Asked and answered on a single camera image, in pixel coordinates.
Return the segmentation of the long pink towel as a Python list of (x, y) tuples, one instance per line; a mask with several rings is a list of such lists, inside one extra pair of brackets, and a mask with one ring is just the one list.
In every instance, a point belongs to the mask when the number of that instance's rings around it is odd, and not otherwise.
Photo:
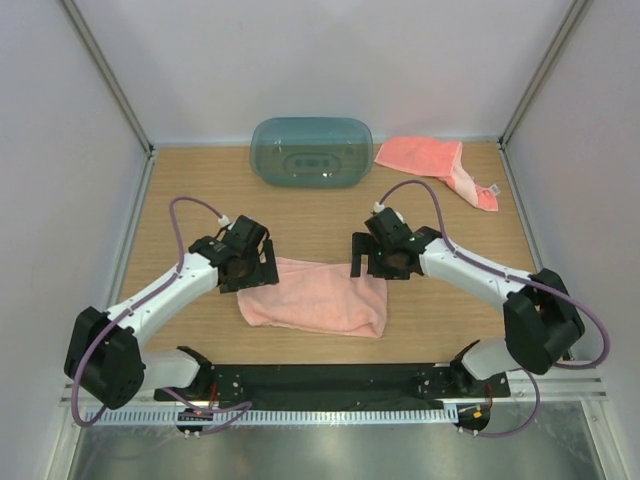
[(238, 307), (252, 327), (380, 338), (388, 320), (388, 289), (365, 272), (352, 277), (348, 264), (278, 257), (279, 282), (241, 290)]

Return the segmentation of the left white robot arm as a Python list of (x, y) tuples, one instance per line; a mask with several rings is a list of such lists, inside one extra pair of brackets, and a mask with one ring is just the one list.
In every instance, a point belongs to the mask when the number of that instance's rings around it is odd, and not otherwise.
[(147, 353), (145, 346), (202, 295), (278, 281), (269, 230), (244, 215), (225, 223), (218, 235), (181, 247), (177, 264), (143, 290), (104, 311), (88, 307), (77, 316), (63, 367), (72, 395), (86, 391), (110, 410), (140, 392), (164, 388), (204, 398), (212, 386), (205, 356), (189, 347)]

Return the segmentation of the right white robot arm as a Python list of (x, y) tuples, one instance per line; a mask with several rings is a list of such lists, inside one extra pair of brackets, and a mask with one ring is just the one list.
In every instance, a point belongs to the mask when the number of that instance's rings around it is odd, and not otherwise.
[(489, 261), (452, 242), (443, 230), (412, 230), (389, 207), (378, 208), (365, 226), (352, 235), (351, 277), (435, 278), (502, 314), (502, 336), (477, 340), (451, 361), (450, 382), (461, 395), (477, 394), (508, 371), (547, 373), (585, 332), (561, 277), (549, 269), (533, 274)]

